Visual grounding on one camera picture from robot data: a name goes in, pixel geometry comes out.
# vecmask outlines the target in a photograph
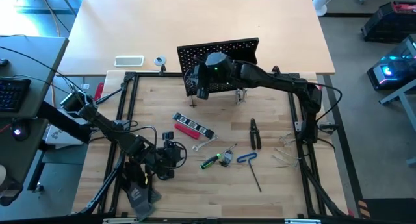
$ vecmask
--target wooden table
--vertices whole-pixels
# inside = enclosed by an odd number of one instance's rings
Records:
[[[109,71],[105,80],[104,94],[120,87],[124,71]],[[315,74],[302,75],[312,82]],[[129,103],[131,87],[127,93]],[[116,117],[120,95],[111,97],[99,106],[99,111],[109,119]],[[194,98],[196,108],[189,107],[190,99],[185,95],[183,79],[180,78],[140,78],[133,119],[140,126],[153,125],[159,133],[158,146],[162,147],[161,135],[174,131],[175,140],[188,149],[185,165],[175,170],[175,178],[161,181],[155,177],[154,188],[162,194],[155,203],[156,211],[152,217],[158,218],[293,218],[298,213],[306,213],[304,190],[300,170],[292,167],[279,168],[282,163],[271,154],[284,157],[274,148],[277,147],[293,156],[297,155],[295,143],[284,147],[278,141],[279,136],[292,133],[293,127],[287,93],[266,88],[248,91],[246,103],[236,106],[234,92],[212,93],[209,100]],[[180,112],[195,121],[212,128],[219,139],[194,152],[193,140],[173,128],[172,115]],[[253,161],[262,193],[257,189],[252,172],[247,164],[238,164],[239,155],[251,152],[249,126],[255,118],[259,127],[263,148]],[[141,135],[153,140],[153,131],[143,130]],[[218,163],[206,170],[199,165],[207,158],[238,143],[234,148],[234,160],[230,167],[223,168]],[[90,144],[81,175],[73,211],[80,211],[98,191],[103,182],[110,143],[98,140]],[[325,143],[316,143],[315,152],[320,179],[329,196],[346,212],[343,187],[339,178],[333,149]],[[110,206],[112,188],[107,199]],[[312,197],[317,208],[315,192]],[[121,191],[117,214],[128,212],[134,216],[125,192]]]
[[[180,71],[177,46],[260,39],[258,65],[283,73],[334,74],[312,0],[84,0],[59,66],[64,75],[106,75],[121,55],[141,68]]]

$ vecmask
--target blue hex key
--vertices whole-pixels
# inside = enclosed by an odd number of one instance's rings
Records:
[[[259,188],[259,191],[261,192],[261,188],[260,188],[259,181],[257,181],[257,178],[255,177],[254,170],[253,170],[252,163],[251,163],[251,161],[253,159],[255,159],[256,157],[257,157],[257,153],[256,152],[248,153],[246,155],[239,156],[237,158],[237,162],[238,163],[243,163],[243,162],[245,162],[245,161],[248,160],[248,165],[250,166],[250,169],[252,169],[252,173],[253,173],[255,182],[257,183],[257,187]]]

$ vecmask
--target screwdriver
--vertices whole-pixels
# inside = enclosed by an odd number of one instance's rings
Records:
[[[218,159],[221,158],[221,156],[228,150],[233,149],[235,146],[237,146],[237,144],[229,147],[228,149],[224,150],[224,152],[222,153],[217,153],[215,156],[213,156],[212,158],[206,160],[205,162],[203,162],[200,167],[201,169],[207,169],[208,167],[212,166]]]

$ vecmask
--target pliers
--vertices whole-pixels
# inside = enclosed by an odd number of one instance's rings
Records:
[[[256,148],[261,149],[260,131],[255,124],[254,118],[250,120],[250,142],[253,150]]]

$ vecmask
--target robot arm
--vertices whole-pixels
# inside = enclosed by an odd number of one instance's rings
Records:
[[[300,139],[317,142],[316,115],[321,106],[322,91],[305,79],[282,75],[278,69],[269,74],[254,64],[231,60],[221,52],[208,55],[205,63],[195,67],[190,79],[198,87],[197,97],[205,100],[208,99],[211,83],[232,84],[237,88],[266,87],[291,92],[299,98],[300,105],[306,112]]]
[[[101,130],[109,141],[116,142],[128,157],[139,164],[147,165],[158,178],[166,180],[174,177],[173,168],[183,159],[183,148],[178,146],[177,142],[171,141],[174,138],[173,133],[164,133],[164,147],[157,148],[145,137],[126,131],[123,124],[111,121],[100,114],[83,92],[72,92],[61,105],[66,111],[76,111],[80,117]]]

